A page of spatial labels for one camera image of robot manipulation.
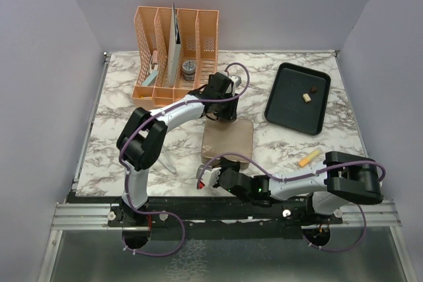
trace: gray floor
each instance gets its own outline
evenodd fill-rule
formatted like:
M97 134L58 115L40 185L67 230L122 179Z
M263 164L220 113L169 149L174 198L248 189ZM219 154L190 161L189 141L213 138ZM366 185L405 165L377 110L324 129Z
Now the gray floor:
M357 239L361 229L333 229L328 246ZM176 242L149 242L149 251ZM55 282L70 281L406 281L388 227L370 228L351 252L329 254L303 240L188 240L167 258L122 251L120 232L65 232L54 269Z

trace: marble surface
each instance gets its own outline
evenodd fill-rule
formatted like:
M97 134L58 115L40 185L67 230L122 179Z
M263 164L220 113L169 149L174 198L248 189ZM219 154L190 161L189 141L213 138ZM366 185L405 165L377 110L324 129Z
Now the marble surface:
M243 63L250 71L251 83L238 105L238 117L254 123L253 159L271 173L298 169L298 161L315 147L323 151L343 151L363 155L363 147L333 53L239 53L220 52L218 71L231 62ZM328 73L332 79L322 132L310 136L269 123L264 109L278 67L283 62ZM118 163L116 140L134 110L131 100L139 71L137 52L116 52L102 89L102 95L89 139L77 188L78 196L117 196L124 187L124 168ZM231 73L246 77L241 68ZM175 163L177 175L160 162L150 169L149 195L230 195L222 189L196 189L196 170L201 164L200 150L205 119L193 120L172 130L165 147ZM247 174L261 174L250 165Z

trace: yellow marker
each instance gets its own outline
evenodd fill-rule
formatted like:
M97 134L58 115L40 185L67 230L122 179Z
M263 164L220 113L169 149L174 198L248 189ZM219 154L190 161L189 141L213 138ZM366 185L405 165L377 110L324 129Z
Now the yellow marker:
M307 164L309 164L312 160L314 160L315 158L317 158L319 155L322 154L322 149L320 148L316 148L312 153L309 153L304 159L302 159L301 161L298 162L298 165L300 165L300 167L304 167Z

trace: white marble tabletop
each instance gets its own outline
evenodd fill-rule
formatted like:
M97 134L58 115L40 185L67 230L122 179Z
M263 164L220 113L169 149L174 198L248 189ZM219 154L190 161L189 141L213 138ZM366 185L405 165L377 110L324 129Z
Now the white marble tabletop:
M271 173L297 170L298 161L314 148L324 152L343 151L363 155L358 129L347 99L333 53L239 53L220 52L218 71L231 62L243 63L250 71L250 87L238 104L238 118L254 123L253 159ZM283 62L328 73L332 79L323 130L310 136L269 123L264 109L276 71ZM131 95L139 71L138 52L112 54L104 81L93 130L87 146L78 187L78 196L119 196L124 188L124 168L118 162L116 140L135 109ZM246 81L241 68L230 70ZM197 196L231 195L222 189L196 189L196 171L201 164L205 119L187 122L167 134L165 147L175 163L171 174L160 162L151 168L149 195ZM261 174L250 164L246 174Z

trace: black tray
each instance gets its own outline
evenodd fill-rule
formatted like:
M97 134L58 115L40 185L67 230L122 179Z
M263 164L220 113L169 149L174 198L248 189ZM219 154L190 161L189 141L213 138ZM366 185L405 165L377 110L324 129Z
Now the black tray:
M316 87L317 92L311 94L311 87ZM276 74L264 117L269 122L318 135L323 127L329 88L330 76L326 73L283 63ZM305 93L310 96L310 102L304 101Z

